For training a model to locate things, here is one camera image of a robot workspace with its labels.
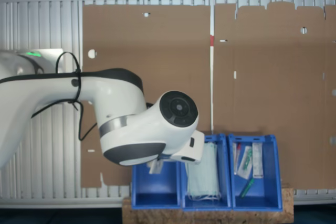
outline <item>blue bin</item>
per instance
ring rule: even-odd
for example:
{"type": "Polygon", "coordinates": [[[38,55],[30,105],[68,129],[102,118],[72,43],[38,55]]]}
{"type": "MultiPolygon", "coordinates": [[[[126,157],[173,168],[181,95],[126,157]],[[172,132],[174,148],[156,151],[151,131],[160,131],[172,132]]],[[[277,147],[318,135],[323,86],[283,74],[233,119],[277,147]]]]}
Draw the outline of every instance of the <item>blue bin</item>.
{"type": "Polygon", "coordinates": [[[164,162],[160,174],[149,174],[147,164],[132,170],[133,209],[179,209],[180,164],[164,162]]]}
{"type": "Polygon", "coordinates": [[[205,142],[217,144],[217,169],[219,179],[220,200],[193,201],[187,195],[187,174],[185,164],[181,163],[181,197],[184,211],[229,211],[232,210],[229,164],[224,134],[205,136],[205,142]]]}
{"type": "Polygon", "coordinates": [[[275,136],[235,136],[234,134],[230,134],[228,136],[228,145],[233,210],[282,211],[279,155],[275,136]],[[240,194],[252,178],[253,171],[248,180],[234,175],[233,143],[241,144],[238,167],[243,159],[246,146],[252,146],[252,143],[263,143],[262,165],[264,177],[254,179],[253,185],[244,198],[241,198],[240,194]]]}

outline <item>surgical mask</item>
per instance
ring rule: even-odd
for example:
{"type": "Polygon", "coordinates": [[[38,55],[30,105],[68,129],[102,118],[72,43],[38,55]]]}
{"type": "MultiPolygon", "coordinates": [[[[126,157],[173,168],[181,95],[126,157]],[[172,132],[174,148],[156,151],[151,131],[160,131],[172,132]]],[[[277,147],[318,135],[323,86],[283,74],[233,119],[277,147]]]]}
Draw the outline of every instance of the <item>surgical mask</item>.
{"type": "Polygon", "coordinates": [[[188,177],[187,194],[191,200],[219,200],[217,145],[205,143],[202,160],[199,164],[185,163],[188,177]]]}

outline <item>brown cardboard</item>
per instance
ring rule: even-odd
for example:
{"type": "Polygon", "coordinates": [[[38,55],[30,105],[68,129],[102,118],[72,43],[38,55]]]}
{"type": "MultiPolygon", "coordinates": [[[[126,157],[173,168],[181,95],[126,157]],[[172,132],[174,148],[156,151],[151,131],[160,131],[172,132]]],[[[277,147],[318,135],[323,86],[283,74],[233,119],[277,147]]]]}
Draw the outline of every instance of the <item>brown cardboard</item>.
{"type": "Polygon", "coordinates": [[[334,188],[327,163],[335,161],[335,148],[325,155],[324,122],[336,135],[336,102],[324,106],[331,88],[323,80],[323,9],[276,2],[241,7],[235,19],[235,5],[216,5],[215,24],[215,131],[274,134],[283,180],[298,189],[334,188]]]}
{"type": "MultiPolygon", "coordinates": [[[[142,79],[151,103],[166,91],[181,90],[197,104],[198,130],[209,132],[209,31],[209,6],[84,6],[83,70],[129,69],[142,79]],[[88,57],[90,49],[97,52],[95,59],[88,57]]],[[[93,108],[86,104],[83,132],[94,122],[93,108]]],[[[100,187],[100,173],[107,185],[131,181],[129,168],[102,156],[97,129],[82,142],[81,157],[82,187],[100,187]]]]}
{"type": "Polygon", "coordinates": [[[336,90],[336,6],[326,6],[325,21],[325,118],[323,135],[323,180],[325,188],[336,187],[336,145],[330,145],[330,137],[336,136],[336,97],[332,95],[332,90],[336,90]]]}

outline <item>plastic packet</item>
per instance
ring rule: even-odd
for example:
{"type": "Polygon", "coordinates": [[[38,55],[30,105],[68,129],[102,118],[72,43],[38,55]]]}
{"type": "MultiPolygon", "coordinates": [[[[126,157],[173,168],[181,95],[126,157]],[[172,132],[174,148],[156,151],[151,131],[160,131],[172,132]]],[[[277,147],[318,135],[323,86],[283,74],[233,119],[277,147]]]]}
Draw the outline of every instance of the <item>plastic packet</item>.
{"type": "Polygon", "coordinates": [[[263,178],[263,149],[262,143],[252,143],[253,152],[253,178],[263,178]]]}
{"type": "Polygon", "coordinates": [[[241,160],[239,169],[238,169],[238,176],[248,179],[250,176],[251,170],[252,170],[252,147],[251,146],[245,146],[243,159],[241,160]]]}

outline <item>green pen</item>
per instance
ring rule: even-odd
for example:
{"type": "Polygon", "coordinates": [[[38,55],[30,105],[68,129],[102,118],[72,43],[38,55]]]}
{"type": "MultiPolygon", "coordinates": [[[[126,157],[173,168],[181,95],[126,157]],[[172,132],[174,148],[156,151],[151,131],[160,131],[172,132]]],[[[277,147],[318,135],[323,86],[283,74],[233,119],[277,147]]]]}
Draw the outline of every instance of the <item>green pen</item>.
{"type": "Polygon", "coordinates": [[[246,157],[246,159],[245,159],[245,163],[244,163],[244,166],[243,166],[243,170],[246,170],[246,169],[247,169],[247,166],[248,166],[248,164],[250,163],[251,157],[252,157],[252,149],[249,149],[248,152],[247,152],[247,157],[246,157]]]}
{"type": "Polygon", "coordinates": [[[245,195],[247,194],[247,192],[250,190],[251,186],[254,183],[254,178],[250,179],[250,181],[247,183],[247,185],[245,186],[244,190],[241,192],[240,197],[244,198],[245,195]]]}

